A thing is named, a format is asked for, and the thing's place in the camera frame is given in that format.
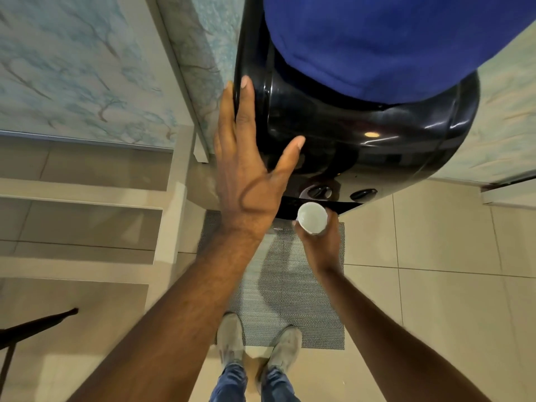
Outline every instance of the floor mat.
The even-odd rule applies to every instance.
[[[220,212],[205,215],[202,251],[220,224]],[[344,223],[340,265],[344,262]],[[291,223],[276,219],[249,263],[228,310],[240,316],[245,344],[271,346],[289,324],[300,328],[304,348],[344,350],[344,327],[312,274]]]

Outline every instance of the black object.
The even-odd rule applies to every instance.
[[[308,201],[340,214],[433,175],[464,141],[480,98],[476,72],[415,103],[337,93],[285,63],[270,39],[263,0],[245,0],[236,85],[245,74],[255,87],[257,145],[267,168],[293,137],[307,139],[277,215],[286,219]],[[235,108],[239,94],[235,87]]]
[[[17,343],[44,330],[50,329],[56,324],[60,324],[64,318],[77,313],[78,308],[74,308],[58,315],[42,317],[37,320],[32,320],[31,322],[10,327],[9,329],[0,330],[0,350],[8,347],[8,352],[6,353],[2,370],[0,371],[0,396],[4,389],[5,380],[8,377],[9,365],[11,364],[11,359],[13,358],[13,353],[15,353],[15,346]]]

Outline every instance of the shoe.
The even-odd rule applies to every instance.
[[[283,330],[277,340],[276,346],[273,348],[272,355],[268,363],[262,370],[261,374],[256,378],[257,391],[261,389],[261,384],[264,382],[268,371],[276,367],[279,371],[286,374],[294,361],[298,358],[298,353],[301,348],[301,331],[296,326],[288,326]]]
[[[221,367],[231,363],[242,365],[244,341],[242,340],[242,322],[236,313],[227,313],[221,320],[216,345],[220,352]]]

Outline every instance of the floral wallpaper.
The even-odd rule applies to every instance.
[[[209,146],[243,3],[157,0]],[[436,177],[536,169],[536,23],[479,73],[473,128]],[[0,129],[171,148],[175,126],[116,0],[0,0]]]
[[[0,0],[0,129],[174,146],[116,0]]]

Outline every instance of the cup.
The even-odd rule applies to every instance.
[[[327,226],[327,212],[316,202],[307,202],[298,209],[298,223],[309,234],[320,234]]]

